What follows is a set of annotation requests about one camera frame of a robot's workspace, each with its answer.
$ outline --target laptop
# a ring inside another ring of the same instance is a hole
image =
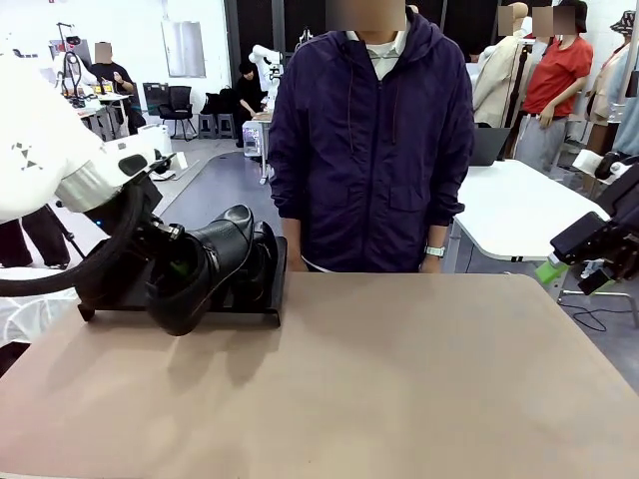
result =
[[[509,128],[475,128],[475,149],[470,159],[472,167],[491,167],[497,160],[503,160]]]

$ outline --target stool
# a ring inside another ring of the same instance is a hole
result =
[[[220,113],[218,115],[218,138],[236,139],[237,137],[236,123],[233,121],[233,115]]]
[[[213,115],[199,115],[198,138],[215,140],[218,137],[216,119]]]

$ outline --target hand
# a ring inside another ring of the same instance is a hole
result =
[[[296,272],[309,272],[309,267],[301,256],[289,256],[287,260],[287,270]]]
[[[553,105],[548,105],[543,109],[543,112],[539,115],[539,125],[542,129],[546,129],[552,123],[552,119],[555,116],[555,107]]]
[[[438,256],[427,255],[421,264],[419,272],[422,274],[441,274],[441,258]]]

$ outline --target purple jacket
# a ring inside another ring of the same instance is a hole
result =
[[[463,211],[472,91],[455,43],[420,15],[380,82],[363,42],[329,32],[282,77],[270,131],[273,199],[302,253],[334,271],[414,272],[430,226]]]

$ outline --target white collared shirt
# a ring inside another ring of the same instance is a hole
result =
[[[410,30],[410,22],[406,18],[406,29],[399,30],[395,39],[390,43],[383,43],[381,45],[368,45],[366,44],[366,50],[368,50],[368,56],[372,62],[372,66],[377,73],[377,78],[381,81],[397,64],[397,60],[406,48],[406,36]],[[352,31],[346,32],[346,37],[349,40],[359,41],[357,34]]]

